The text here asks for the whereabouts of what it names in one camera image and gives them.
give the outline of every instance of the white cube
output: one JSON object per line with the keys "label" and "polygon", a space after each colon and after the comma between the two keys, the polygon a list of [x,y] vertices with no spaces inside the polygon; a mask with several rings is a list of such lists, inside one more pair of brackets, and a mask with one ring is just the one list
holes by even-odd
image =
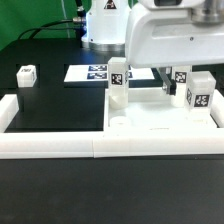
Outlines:
{"label": "white cube", "polygon": [[16,76],[19,88],[33,87],[37,79],[36,66],[22,66]]}

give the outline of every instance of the white base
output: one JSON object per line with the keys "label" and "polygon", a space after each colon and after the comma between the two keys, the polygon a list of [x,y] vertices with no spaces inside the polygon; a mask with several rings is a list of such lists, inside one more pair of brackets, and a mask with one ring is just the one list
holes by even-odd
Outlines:
{"label": "white base", "polygon": [[0,133],[4,133],[19,110],[16,95],[5,95],[0,101]]}
{"label": "white base", "polygon": [[[223,112],[224,98],[215,91],[212,116],[220,127],[224,127]],[[0,134],[2,159],[224,154],[223,146],[224,129],[213,127]]]}
{"label": "white base", "polygon": [[126,117],[130,120],[131,126],[128,130],[146,131],[161,129],[205,129],[216,128],[217,125],[211,117],[203,122],[189,120],[185,109],[173,107],[171,97],[166,95],[161,88],[136,88],[129,89],[128,107],[115,110],[109,106],[109,95],[106,91],[104,130],[115,131],[110,127],[109,122],[116,117]]}

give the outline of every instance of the black table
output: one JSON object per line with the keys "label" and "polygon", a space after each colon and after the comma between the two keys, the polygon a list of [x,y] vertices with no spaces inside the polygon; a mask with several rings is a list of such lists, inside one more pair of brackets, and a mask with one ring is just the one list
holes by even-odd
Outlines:
{"label": "black table", "polygon": [[[16,93],[22,110],[7,132],[102,130],[105,86],[68,87],[63,80],[66,65],[111,56],[123,53],[80,49],[75,40],[11,43],[0,52],[0,96]],[[32,89],[17,88],[24,64],[39,68]],[[222,91],[223,65],[194,68],[202,69]],[[222,224],[223,201],[222,155],[0,160],[0,223]]]}

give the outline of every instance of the white robot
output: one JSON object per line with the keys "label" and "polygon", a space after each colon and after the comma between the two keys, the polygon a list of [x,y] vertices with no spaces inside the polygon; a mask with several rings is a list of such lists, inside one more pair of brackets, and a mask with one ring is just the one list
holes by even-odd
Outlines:
{"label": "white robot", "polygon": [[100,51],[124,50],[129,12],[128,0],[92,0],[82,46]]}
{"label": "white robot", "polygon": [[136,68],[223,63],[223,21],[223,0],[139,0],[128,21],[127,60]]}

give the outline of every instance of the green background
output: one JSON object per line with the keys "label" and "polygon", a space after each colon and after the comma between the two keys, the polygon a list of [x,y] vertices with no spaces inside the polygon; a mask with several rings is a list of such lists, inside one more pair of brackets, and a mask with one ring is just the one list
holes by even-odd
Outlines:
{"label": "green background", "polygon": [[[130,6],[137,0],[129,0]],[[64,0],[67,18],[76,16],[75,0]],[[91,0],[83,0],[88,11]],[[23,31],[64,19],[61,0],[0,0],[0,50]],[[67,37],[66,31],[42,31],[37,38]]]}

